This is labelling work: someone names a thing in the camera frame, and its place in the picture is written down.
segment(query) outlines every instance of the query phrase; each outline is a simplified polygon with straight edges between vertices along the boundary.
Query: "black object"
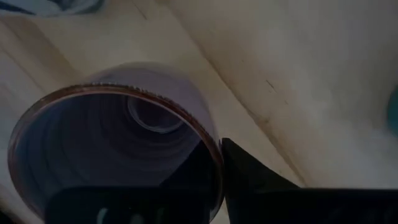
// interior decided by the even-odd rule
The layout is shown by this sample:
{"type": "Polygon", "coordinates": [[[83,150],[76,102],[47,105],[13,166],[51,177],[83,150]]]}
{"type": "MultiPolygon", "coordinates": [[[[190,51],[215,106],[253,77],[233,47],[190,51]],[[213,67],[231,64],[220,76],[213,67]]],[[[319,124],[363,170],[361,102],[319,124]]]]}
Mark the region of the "black object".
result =
{"type": "Polygon", "coordinates": [[[9,216],[7,216],[5,213],[0,211],[0,223],[2,224],[14,224],[13,220],[9,216]]]}
{"type": "MultiPolygon", "coordinates": [[[[223,139],[221,148],[231,224],[398,223],[397,190],[300,189],[232,140],[223,139]]],[[[49,203],[46,223],[208,223],[212,164],[201,162],[208,156],[194,151],[158,189],[63,191],[49,203]],[[192,182],[182,181],[192,174],[192,182]]]]}

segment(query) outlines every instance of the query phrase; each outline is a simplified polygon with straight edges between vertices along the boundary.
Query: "teal object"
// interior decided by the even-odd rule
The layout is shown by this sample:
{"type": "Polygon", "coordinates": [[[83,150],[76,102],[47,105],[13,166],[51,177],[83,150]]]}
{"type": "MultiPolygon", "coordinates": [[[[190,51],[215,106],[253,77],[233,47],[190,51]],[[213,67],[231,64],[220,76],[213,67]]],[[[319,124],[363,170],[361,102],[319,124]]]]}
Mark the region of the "teal object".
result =
{"type": "Polygon", "coordinates": [[[398,87],[391,93],[388,102],[387,123],[391,131],[398,136],[398,87]]]}

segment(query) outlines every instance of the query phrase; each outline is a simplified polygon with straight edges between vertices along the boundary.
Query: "blue object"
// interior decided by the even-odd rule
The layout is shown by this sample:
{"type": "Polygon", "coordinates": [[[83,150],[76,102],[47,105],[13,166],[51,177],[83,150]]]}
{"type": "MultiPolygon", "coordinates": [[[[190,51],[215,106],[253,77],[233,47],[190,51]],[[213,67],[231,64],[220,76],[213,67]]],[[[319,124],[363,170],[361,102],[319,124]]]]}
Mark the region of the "blue object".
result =
{"type": "Polygon", "coordinates": [[[387,123],[391,131],[398,136],[398,87],[391,93],[388,102],[387,123]]]}
{"type": "Polygon", "coordinates": [[[88,14],[101,9],[105,0],[0,0],[0,16],[42,17],[88,14]]]}

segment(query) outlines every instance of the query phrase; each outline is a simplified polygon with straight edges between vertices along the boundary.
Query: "wood grain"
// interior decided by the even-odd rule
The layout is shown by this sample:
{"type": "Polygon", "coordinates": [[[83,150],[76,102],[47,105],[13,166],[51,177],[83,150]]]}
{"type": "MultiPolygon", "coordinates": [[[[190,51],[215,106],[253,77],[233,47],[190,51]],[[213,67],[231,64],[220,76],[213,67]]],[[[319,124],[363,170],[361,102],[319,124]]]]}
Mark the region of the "wood grain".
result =
{"type": "Polygon", "coordinates": [[[170,0],[220,77],[309,186],[398,186],[386,128],[395,1],[170,0]]]}
{"type": "MultiPolygon", "coordinates": [[[[208,102],[220,137],[233,139],[263,164],[302,185],[165,5],[112,0],[97,14],[52,19],[10,17],[1,19],[0,25],[4,30],[0,32],[1,47],[16,64],[12,67],[15,71],[2,78],[2,82],[15,82],[2,88],[3,113],[13,119],[8,133],[21,112],[56,88],[122,63],[159,62],[180,69],[196,84],[208,102]],[[18,90],[21,96],[3,100],[11,97],[6,95],[10,89],[18,90]]],[[[7,170],[3,153],[0,166],[7,170]]],[[[0,184],[14,191],[10,182],[0,180],[0,184]]],[[[13,212],[26,223],[40,222],[24,208],[16,207],[13,212]]],[[[215,223],[227,222],[228,216],[220,211],[215,223]]]]}

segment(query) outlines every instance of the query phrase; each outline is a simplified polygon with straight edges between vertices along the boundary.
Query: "wooden table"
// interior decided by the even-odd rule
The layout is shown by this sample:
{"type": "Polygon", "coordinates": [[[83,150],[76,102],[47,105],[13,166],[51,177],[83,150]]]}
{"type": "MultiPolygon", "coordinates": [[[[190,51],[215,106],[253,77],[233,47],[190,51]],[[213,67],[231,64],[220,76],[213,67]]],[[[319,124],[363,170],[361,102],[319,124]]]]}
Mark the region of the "wooden table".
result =
{"type": "MultiPolygon", "coordinates": [[[[207,99],[221,137],[229,137],[274,171],[302,185],[248,111],[169,11],[153,1],[112,0],[97,14],[0,19],[0,204],[25,223],[42,223],[22,203],[6,161],[19,116],[40,97],[126,62],[176,67],[207,99]]],[[[227,223],[221,210],[214,223],[227,223]]]]}

